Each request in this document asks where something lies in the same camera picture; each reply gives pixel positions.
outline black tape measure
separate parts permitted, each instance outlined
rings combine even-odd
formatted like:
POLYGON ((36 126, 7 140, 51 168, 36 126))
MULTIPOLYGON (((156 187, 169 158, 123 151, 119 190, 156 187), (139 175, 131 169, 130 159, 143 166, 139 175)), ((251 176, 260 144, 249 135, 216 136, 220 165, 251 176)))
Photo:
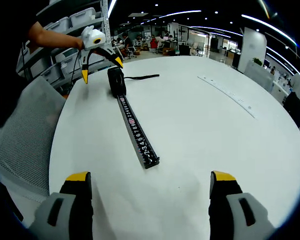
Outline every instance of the black tape measure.
MULTIPOLYGON (((158 77, 159 75, 150 75, 144 77, 131 77, 132 79, 142 80, 146 78, 158 77)), ((119 67, 113 67, 108 70, 109 84, 113 97, 117 98, 122 111, 125 123, 128 125, 128 131, 131 133, 130 138, 133 141, 137 155, 142 159, 144 168, 148 169, 159 164, 160 158, 156 155, 145 132, 136 118, 126 94, 124 74, 119 67)))

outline potted plant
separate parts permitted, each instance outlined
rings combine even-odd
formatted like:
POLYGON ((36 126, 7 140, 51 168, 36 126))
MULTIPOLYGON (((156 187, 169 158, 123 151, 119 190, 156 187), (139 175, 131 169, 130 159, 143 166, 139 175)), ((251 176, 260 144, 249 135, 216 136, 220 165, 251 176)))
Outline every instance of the potted plant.
POLYGON ((257 58, 257 57, 254 57, 254 58, 253 58, 253 62, 256 63, 256 64, 258 64, 258 65, 260 65, 261 67, 262 67, 262 65, 263 65, 263 64, 262 64, 262 61, 260 61, 260 59, 257 58))

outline white round table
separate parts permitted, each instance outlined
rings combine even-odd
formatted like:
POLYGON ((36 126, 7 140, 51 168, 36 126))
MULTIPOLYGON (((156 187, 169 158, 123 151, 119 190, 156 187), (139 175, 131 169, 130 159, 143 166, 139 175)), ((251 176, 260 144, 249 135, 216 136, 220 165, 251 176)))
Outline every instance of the white round table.
POLYGON ((91 172, 95 239, 209 239, 210 175, 230 173, 279 227, 300 197, 300 131, 262 87, 205 57, 124 64, 127 99, 160 164, 144 169, 131 142, 107 70, 79 80, 59 118, 50 156, 50 192, 91 172), (198 76, 241 96, 253 118, 198 76))

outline ceiling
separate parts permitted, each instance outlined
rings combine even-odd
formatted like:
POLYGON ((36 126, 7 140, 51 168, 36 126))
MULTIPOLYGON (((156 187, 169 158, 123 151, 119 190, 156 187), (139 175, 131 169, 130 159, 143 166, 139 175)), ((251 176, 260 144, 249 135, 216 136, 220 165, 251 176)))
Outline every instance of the ceiling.
MULTIPOLYGON (((167 26, 167 23, 174 20, 176 23, 186 26, 213 27, 239 34, 241 33, 241 29, 244 30, 245 27, 255 30, 259 29, 260 33, 266 36, 267 45, 285 57, 300 72, 300 58, 295 54, 297 53, 300 56, 300 0, 295 0, 293 4, 290 3, 289 5, 284 5, 281 0, 211 0, 184 2, 183 4, 178 4, 175 0, 148 0, 146 2, 139 0, 117 0, 109 18, 110 28, 112 30, 119 28, 122 32, 134 26, 139 26, 142 22, 145 22, 144 25, 155 24, 157 26, 167 26), (265 3, 269 18, 261 2, 265 3), (167 14, 192 10, 201 10, 201 12, 159 18, 159 16, 167 14), (141 12, 148 14, 136 16, 135 19, 129 17, 132 13, 141 12), (242 14, 275 26, 294 39, 298 47, 269 27, 243 18, 242 14), (156 20, 147 22, 147 20, 155 18, 156 20)), ((238 42, 242 40, 242 37, 238 35, 227 32, 224 32, 224 34, 231 36, 232 40, 238 42)))

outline computer monitor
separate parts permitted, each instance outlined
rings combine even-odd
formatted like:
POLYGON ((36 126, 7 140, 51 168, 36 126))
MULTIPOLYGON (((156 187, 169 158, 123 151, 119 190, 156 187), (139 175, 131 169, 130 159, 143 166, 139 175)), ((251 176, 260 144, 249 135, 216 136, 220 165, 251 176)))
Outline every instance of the computer monitor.
POLYGON ((264 60, 264 63, 263 63, 265 66, 267 66, 268 68, 270 67, 270 62, 267 60, 267 59, 265 59, 264 60))

